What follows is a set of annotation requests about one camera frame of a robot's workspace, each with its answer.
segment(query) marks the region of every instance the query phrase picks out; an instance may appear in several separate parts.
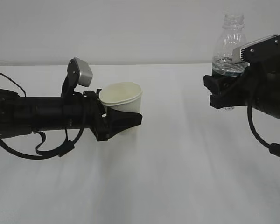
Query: white background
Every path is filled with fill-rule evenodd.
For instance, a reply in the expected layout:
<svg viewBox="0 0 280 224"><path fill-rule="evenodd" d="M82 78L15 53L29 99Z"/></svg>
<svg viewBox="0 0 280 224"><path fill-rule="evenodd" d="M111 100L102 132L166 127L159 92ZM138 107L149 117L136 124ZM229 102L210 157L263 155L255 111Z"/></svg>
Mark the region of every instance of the white background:
<svg viewBox="0 0 280 224"><path fill-rule="evenodd" d="M280 0L0 0L0 64L210 62L224 11L280 34Z"/></svg>
<svg viewBox="0 0 280 224"><path fill-rule="evenodd" d="M136 135L96 142L86 130L62 158L28 161L0 148L0 224L279 224L280 158L248 127L246 107L209 106L210 64L92 66L91 89L136 82ZM0 67L28 96L59 96L66 66ZM19 92L0 77L0 87ZM280 121L253 111L259 134L280 143ZM70 139L77 130L70 131ZM42 150L64 140L47 132ZM33 153L38 135L6 142Z"/></svg>

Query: clear plastic bottle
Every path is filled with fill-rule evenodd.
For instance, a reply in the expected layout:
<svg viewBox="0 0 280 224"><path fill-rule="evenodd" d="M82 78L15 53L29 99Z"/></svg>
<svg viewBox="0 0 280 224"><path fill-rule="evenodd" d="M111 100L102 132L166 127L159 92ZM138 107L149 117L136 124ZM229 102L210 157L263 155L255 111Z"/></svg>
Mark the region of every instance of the clear plastic bottle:
<svg viewBox="0 0 280 224"><path fill-rule="evenodd" d="M212 74L234 77L241 75L244 72L248 63L232 63L232 51L247 43L243 28L243 14L225 15L223 33L217 41L212 58ZM233 107L226 107L224 109L232 110Z"/></svg>

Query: white wall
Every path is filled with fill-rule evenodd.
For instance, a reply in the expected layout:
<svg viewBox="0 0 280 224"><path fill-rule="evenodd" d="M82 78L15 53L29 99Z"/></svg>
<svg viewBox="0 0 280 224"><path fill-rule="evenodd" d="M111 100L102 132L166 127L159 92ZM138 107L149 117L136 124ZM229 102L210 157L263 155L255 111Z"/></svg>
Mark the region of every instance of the white wall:
<svg viewBox="0 0 280 224"><path fill-rule="evenodd" d="M280 0L0 0L0 64L209 62L226 9L280 34Z"/></svg>

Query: bottle neck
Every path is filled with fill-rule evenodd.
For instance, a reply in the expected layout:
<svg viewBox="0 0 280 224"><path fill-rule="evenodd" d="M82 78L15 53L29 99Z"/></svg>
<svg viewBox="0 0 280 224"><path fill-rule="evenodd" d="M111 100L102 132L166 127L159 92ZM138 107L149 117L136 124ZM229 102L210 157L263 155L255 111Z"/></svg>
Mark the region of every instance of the bottle neck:
<svg viewBox="0 0 280 224"><path fill-rule="evenodd" d="M231 15L226 14L224 18L223 29L224 30L234 30L235 32L240 32L244 28L244 15Z"/></svg>

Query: cup rim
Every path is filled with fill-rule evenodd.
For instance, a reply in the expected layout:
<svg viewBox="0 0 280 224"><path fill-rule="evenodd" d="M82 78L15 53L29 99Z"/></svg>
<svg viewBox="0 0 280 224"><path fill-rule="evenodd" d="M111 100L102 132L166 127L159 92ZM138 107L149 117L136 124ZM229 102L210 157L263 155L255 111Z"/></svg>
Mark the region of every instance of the cup rim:
<svg viewBox="0 0 280 224"><path fill-rule="evenodd" d="M118 101L113 101L113 102L105 102L104 100L101 99L100 96L101 96L101 93L104 92L104 90L107 90L109 87L111 87L111 86L113 86L113 85L124 84L124 83L126 83L126 84L129 83L129 84L137 85L137 87L139 88L140 92L139 92L137 95L135 95L135 96L133 96L133 97L131 97L131 98L127 98L127 99L123 99L123 100L118 100ZM101 90L101 92L99 93L99 100L100 100L104 105L116 106L116 105L131 103L131 102L137 100L139 97L141 97L141 96L142 96L142 93L143 93L143 91L142 91L142 89L141 89L141 86L138 85L137 83L133 83L133 82L120 82L120 83L111 84L111 85L109 85L109 86L103 88L103 89Z"/></svg>
<svg viewBox="0 0 280 224"><path fill-rule="evenodd" d="M131 102L136 101L137 99L139 99L142 96L143 91L141 91L138 95L136 95L135 97L129 98L129 99L125 99L125 100L120 100L120 101L115 101L113 103L107 103L104 102L103 100L100 99L100 101L102 102L103 105L105 106L118 106L118 105L122 105L122 104L129 104Z"/></svg>

